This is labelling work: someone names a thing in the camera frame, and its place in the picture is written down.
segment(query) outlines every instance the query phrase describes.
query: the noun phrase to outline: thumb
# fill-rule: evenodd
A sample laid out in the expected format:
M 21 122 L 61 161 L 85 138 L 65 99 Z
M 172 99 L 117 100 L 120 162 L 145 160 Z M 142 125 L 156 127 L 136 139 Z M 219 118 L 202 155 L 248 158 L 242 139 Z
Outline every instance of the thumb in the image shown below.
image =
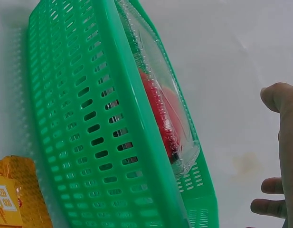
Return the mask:
M 273 112 L 280 113 L 285 99 L 290 98 L 291 94 L 293 94 L 293 86 L 279 82 L 263 88 L 260 96 L 265 106 Z

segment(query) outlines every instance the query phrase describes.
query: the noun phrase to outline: tomato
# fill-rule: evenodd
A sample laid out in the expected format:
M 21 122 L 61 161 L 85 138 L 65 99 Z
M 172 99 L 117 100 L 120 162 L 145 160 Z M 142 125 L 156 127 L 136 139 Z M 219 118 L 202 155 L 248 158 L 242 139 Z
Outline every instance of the tomato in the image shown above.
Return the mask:
M 168 87 L 158 84 L 157 80 L 150 78 L 139 70 L 145 92 L 151 104 L 167 155 L 171 163 L 179 159 L 185 140 L 188 124 L 185 120 L 182 104 L 178 95 Z

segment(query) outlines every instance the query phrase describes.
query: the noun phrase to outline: yellow label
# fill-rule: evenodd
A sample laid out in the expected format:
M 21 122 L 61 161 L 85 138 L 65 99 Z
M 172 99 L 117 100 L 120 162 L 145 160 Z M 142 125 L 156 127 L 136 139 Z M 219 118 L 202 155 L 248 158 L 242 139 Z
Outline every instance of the yellow label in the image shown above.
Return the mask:
M 14 180 L 0 176 L 0 226 L 22 225 Z

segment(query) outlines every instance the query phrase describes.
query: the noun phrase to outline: hand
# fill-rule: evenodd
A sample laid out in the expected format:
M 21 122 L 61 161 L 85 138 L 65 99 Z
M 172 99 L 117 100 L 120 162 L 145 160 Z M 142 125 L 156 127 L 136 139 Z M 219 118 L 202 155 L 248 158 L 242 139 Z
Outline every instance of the hand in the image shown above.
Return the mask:
M 283 194 L 283 184 L 281 178 L 266 179 L 261 186 L 261 191 L 266 194 Z M 256 199 L 251 204 L 251 211 L 259 215 L 274 216 L 281 219 L 287 217 L 285 200 L 273 201 Z
M 251 210 L 257 214 L 285 218 L 288 228 L 293 228 L 293 86 L 277 83 L 262 89 L 261 99 L 273 112 L 280 114 L 279 160 L 282 178 L 270 178 L 263 182 L 262 191 L 268 194 L 284 194 L 285 200 L 256 199 Z

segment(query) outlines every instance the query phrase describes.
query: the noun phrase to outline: stain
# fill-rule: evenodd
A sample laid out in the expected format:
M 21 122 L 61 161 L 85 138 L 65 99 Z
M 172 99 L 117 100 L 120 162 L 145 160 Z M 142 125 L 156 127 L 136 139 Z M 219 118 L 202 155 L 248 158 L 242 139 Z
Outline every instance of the stain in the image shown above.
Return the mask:
M 231 180 L 236 182 L 253 180 L 264 170 L 255 152 L 246 152 L 241 156 L 233 157 L 232 164 L 236 174 Z

